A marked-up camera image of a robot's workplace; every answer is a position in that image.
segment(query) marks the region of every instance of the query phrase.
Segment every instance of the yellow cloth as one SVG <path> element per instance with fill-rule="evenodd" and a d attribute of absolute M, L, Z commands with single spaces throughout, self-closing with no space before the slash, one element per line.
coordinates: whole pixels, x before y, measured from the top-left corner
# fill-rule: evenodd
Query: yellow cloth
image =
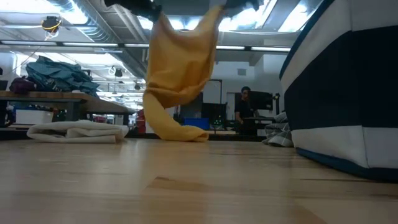
<path fill-rule="evenodd" d="M 213 72 L 218 25 L 223 9 L 214 7 L 195 30 L 176 31 L 164 14 L 154 24 L 149 47 L 146 121 L 164 140 L 206 141 L 208 134 L 194 126 L 181 126 L 164 110 L 191 102 Z"/>

